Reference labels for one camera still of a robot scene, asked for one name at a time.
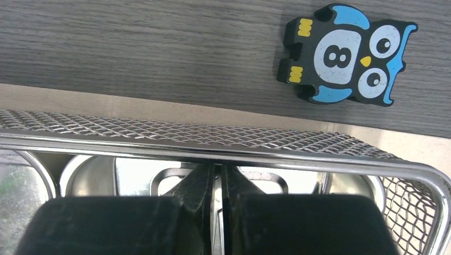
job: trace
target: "metal mesh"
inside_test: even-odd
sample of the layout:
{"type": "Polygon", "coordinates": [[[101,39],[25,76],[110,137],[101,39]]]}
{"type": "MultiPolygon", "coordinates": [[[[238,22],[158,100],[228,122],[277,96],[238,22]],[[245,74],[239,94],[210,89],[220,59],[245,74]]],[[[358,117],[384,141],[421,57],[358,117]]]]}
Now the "metal mesh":
{"type": "MultiPolygon", "coordinates": [[[[185,124],[1,109],[0,128],[399,159],[347,134],[334,132],[185,124]]],[[[387,196],[385,219],[401,254],[421,254],[430,235],[436,209],[430,190],[416,181],[380,178],[387,196]]]]}

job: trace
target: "owl figure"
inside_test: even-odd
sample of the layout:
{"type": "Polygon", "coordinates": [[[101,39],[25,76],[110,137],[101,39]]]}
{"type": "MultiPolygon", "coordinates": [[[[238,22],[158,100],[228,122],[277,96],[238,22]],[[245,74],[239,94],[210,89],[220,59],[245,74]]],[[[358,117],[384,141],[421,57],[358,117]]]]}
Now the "owl figure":
{"type": "Polygon", "coordinates": [[[330,4],[314,18],[287,24],[283,45],[290,57],[280,61],[277,78],[305,85],[304,93],[316,104],[350,98],[390,106],[395,77],[406,66],[402,57],[407,39],[417,28],[396,20],[370,23],[352,6],[330,4]]]}

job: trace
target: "yellow beak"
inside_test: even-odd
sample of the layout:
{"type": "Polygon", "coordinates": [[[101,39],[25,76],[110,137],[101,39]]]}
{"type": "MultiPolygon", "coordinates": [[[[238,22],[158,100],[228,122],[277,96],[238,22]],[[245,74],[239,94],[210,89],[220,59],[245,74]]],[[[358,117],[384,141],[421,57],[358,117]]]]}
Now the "yellow beak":
{"type": "Polygon", "coordinates": [[[363,66],[368,67],[371,64],[371,57],[366,56],[360,60],[360,63],[362,63],[363,66]]]}

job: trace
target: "gray wood grain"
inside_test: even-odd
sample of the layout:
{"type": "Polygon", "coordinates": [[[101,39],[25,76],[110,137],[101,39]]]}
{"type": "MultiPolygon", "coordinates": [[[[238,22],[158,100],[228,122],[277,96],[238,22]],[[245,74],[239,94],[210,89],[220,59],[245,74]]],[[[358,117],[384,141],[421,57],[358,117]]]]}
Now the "gray wood grain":
{"type": "Polygon", "coordinates": [[[450,1],[347,1],[371,20],[419,24],[389,108],[313,105],[275,80],[285,24],[327,1],[100,2],[3,1],[0,82],[451,138],[450,1]]]}

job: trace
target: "owl magnet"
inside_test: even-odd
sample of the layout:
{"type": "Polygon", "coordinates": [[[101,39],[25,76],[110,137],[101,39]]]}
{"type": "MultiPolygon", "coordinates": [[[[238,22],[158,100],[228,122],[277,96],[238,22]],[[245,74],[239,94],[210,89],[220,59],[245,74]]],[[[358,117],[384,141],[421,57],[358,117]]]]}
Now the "owl magnet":
{"type": "Polygon", "coordinates": [[[304,85],[301,95],[316,104],[349,98],[390,106],[407,39],[417,29],[413,22],[369,22],[352,6],[330,4],[314,18],[288,22],[283,45],[290,57],[280,61],[277,79],[304,85]]]}

